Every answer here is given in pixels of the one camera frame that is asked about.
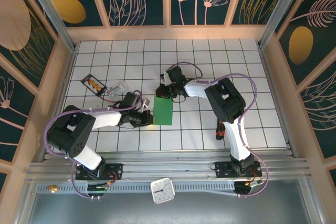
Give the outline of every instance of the white grid floor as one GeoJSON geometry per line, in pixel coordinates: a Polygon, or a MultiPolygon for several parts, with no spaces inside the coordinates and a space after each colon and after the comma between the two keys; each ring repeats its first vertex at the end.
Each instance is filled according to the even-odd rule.
{"type": "MultiPolygon", "coordinates": [[[[82,41],[64,107],[72,104],[88,109],[109,104],[80,82],[90,73],[107,87],[124,80],[130,91],[141,90],[143,97],[150,100],[152,111],[160,73],[178,61],[196,63],[207,80],[228,73],[252,77],[258,97],[257,104],[245,116],[248,144],[252,148],[286,147],[253,39],[82,41]]],[[[180,67],[187,78],[196,76],[193,66],[180,67]]],[[[249,105],[253,99],[249,81],[233,78],[233,83],[249,105]]],[[[207,99],[187,98],[185,102],[175,103],[173,110],[171,126],[150,125],[134,130],[104,127],[90,134],[88,145],[96,152],[229,148],[227,139],[215,138],[217,118],[207,99]]]]}

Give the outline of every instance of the clock face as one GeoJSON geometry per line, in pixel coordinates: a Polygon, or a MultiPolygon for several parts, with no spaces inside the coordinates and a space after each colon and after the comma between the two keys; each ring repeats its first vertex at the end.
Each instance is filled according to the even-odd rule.
{"type": "Polygon", "coordinates": [[[151,189],[154,202],[157,204],[171,200],[175,196],[173,183],[169,178],[153,181],[151,189]]]}

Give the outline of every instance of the green paper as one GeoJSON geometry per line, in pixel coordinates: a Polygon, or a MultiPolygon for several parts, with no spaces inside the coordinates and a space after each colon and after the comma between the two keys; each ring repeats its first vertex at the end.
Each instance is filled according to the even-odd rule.
{"type": "Polygon", "coordinates": [[[173,101],[154,97],[154,124],[172,125],[173,124],[173,101]]]}

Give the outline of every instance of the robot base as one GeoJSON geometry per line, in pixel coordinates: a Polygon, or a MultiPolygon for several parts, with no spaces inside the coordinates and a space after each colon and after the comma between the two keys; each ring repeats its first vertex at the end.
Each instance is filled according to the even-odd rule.
{"type": "MultiPolygon", "coordinates": [[[[249,167],[258,175],[262,176],[260,163],[254,161],[254,163],[249,167]]],[[[237,172],[232,168],[232,162],[216,162],[215,168],[217,178],[241,178],[241,177],[254,177],[254,174],[248,169],[245,174],[237,174],[237,172]]]]}
{"type": "Polygon", "coordinates": [[[109,174],[114,178],[114,173],[117,175],[117,180],[122,177],[122,164],[105,164],[104,174],[100,178],[92,178],[83,167],[78,167],[75,179],[76,180],[111,180],[109,174]]]}

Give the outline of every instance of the gold circle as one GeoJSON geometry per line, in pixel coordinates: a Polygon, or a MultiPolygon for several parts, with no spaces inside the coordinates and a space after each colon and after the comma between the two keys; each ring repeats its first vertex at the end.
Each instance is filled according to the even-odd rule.
{"type": "Polygon", "coordinates": [[[85,20],[86,12],[78,0],[51,0],[61,18],[72,24],[85,20]]]}
{"type": "Polygon", "coordinates": [[[24,0],[0,0],[0,45],[21,50],[30,38],[29,9],[24,0]]]}
{"type": "Polygon", "coordinates": [[[310,55],[313,47],[313,33],[305,26],[296,28],[289,39],[289,58],[295,65],[300,65],[310,55]]]}

